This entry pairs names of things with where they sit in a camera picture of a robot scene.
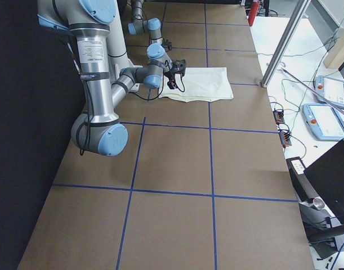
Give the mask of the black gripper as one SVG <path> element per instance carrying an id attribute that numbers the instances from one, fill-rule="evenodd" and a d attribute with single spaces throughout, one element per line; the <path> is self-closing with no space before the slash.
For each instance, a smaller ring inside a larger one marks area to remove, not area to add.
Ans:
<path id="1" fill-rule="evenodd" d="M 177 87 L 175 74 L 178 72 L 177 67 L 172 67 L 168 71 L 165 71 L 165 76 L 168 78 L 167 86 L 169 87 Z"/>
<path id="2" fill-rule="evenodd" d="M 170 51 L 172 49 L 172 42 L 170 42 L 169 40 L 164 40 L 162 42 L 162 47 L 166 50 L 166 51 Z"/>

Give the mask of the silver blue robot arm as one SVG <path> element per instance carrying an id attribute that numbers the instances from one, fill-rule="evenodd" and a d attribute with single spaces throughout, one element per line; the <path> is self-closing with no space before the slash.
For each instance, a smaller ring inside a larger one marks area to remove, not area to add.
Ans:
<path id="1" fill-rule="evenodd" d="M 74 122 L 71 137 L 81 152 L 116 156 L 127 144 L 128 132 L 119 121 L 115 107 L 139 84 L 157 89 L 164 78 L 170 89 L 177 87 L 175 76 L 185 75 L 186 62 L 167 54 L 170 44 L 161 35 L 157 18 L 145 20 L 142 2 L 132 1 L 132 35 L 147 32 L 148 64 L 136 66 L 127 56 L 116 1 L 38 1 L 41 26 L 66 35 L 84 86 L 87 110 Z"/>
<path id="2" fill-rule="evenodd" d="M 132 15 L 128 23 L 130 35 L 149 34 L 149 44 L 159 44 L 168 51 L 172 49 L 172 42 L 162 37 L 162 23 L 156 18 L 147 18 L 142 7 L 143 0 L 130 1 Z"/>

